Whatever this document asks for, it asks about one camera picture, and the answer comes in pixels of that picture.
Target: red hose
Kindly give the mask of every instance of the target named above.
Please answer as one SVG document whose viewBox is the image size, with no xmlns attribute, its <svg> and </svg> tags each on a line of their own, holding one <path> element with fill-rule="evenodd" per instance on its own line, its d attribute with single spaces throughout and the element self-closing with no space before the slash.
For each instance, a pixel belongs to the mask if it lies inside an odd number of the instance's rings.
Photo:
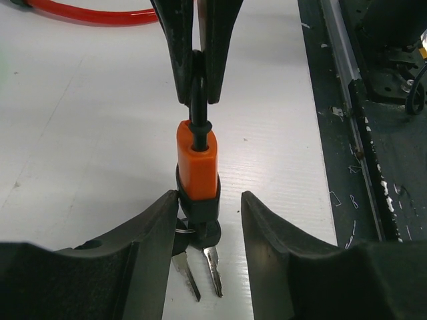
<svg viewBox="0 0 427 320">
<path fill-rule="evenodd" d="M 157 21 L 154 9 L 127 12 L 96 11 L 52 0 L 27 0 L 28 4 L 54 15 L 102 25 L 141 25 Z"/>
</svg>

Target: key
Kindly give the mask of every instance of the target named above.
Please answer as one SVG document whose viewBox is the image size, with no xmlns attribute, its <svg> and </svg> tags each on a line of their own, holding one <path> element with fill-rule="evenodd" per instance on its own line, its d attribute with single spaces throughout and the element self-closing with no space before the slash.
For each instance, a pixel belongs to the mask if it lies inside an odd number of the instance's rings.
<svg viewBox="0 0 427 320">
<path fill-rule="evenodd" d="M 209 271 L 211 273 L 213 287 L 215 288 L 216 295 L 220 298 L 222 295 L 222 282 L 220 273 L 218 272 L 218 252 L 216 251 L 216 247 L 209 247 L 203 249 L 203 254 L 206 257 L 207 264 L 209 265 Z"/>
<path fill-rule="evenodd" d="M 184 222 L 178 218 L 176 221 L 176 229 L 177 231 L 175 232 L 175 239 L 173 241 L 172 249 L 172 263 L 175 266 L 175 269 L 186 278 L 191 292 L 195 295 L 197 302 L 200 302 L 200 291 L 195 284 L 193 273 L 191 272 L 191 269 L 188 265 L 187 253 L 185 252 L 189 245 L 189 236 L 185 233 L 187 228 Z"/>
<path fill-rule="evenodd" d="M 218 297 L 222 298 L 222 282 L 220 273 L 218 272 L 218 252 L 216 245 L 221 239 L 221 226 L 218 220 L 210 221 L 200 225 L 192 225 L 189 227 L 195 229 L 195 233 L 191 234 L 191 245 L 203 252 L 207 260 L 207 266 L 212 278 L 213 288 Z"/>
</svg>

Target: white table surface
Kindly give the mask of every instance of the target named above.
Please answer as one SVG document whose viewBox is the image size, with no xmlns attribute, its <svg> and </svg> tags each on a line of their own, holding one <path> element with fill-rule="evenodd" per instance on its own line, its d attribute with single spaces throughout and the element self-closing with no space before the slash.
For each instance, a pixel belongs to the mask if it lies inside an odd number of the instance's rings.
<svg viewBox="0 0 427 320">
<path fill-rule="evenodd" d="M 148 0 L 67 0 L 134 10 Z M 74 247 L 175 187 L 177 103 L 158 23 L 74 24 L 0 1 L 0 241 Z M 173 268 L 164 319 L 253 319 L 240 218 L 251 190 L 278 215 L 336 243 L 296 0 L 244 0 L 222 98 L 209 108 L 222 178 L 224 298 L 201 253 L 196 303 Z"/>
</svg>

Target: black cable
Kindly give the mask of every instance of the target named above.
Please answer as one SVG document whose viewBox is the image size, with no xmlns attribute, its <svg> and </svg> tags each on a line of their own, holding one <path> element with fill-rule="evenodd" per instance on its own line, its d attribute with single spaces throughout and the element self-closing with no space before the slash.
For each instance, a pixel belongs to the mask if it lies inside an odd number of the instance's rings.
<svg viewBox="0 0 427 320">
<path fill-rule="evenodd" d="M 426 102 L 426 92 L 424 90 L 424 86 L 421 84 L 421 78 L 426 72 L 427 72 L 427 63 L 424 64 L 421 71 L 415 77 L 414 82 L 409 91 L 409 94 L 406 98 L 405 109 L 406 109 L 406 112 L 410 115 L 419 115 L 424 109 L 424 104 Z M 417 96 L 417 93 L 419 98 L 418 99 L 419 104 L 418 104 L 418 107 L 415 109 L 415 98 Z"/>
</svg>

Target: screw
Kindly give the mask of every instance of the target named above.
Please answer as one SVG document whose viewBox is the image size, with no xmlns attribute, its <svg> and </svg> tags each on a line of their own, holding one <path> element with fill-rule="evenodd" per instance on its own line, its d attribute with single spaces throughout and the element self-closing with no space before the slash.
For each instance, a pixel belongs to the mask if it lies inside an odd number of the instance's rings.
<svg viewBox="0 0 427 320">
<path fill-rule="evenodd" d="M 405 91 L 406 93 L 409 93 L 411 91 L 412 85 L 414 84 L 414 80 L 409 79 L 406 82 L 403 82 L 403 84 L 400 86 L 400 88 Z"/>
</svg>

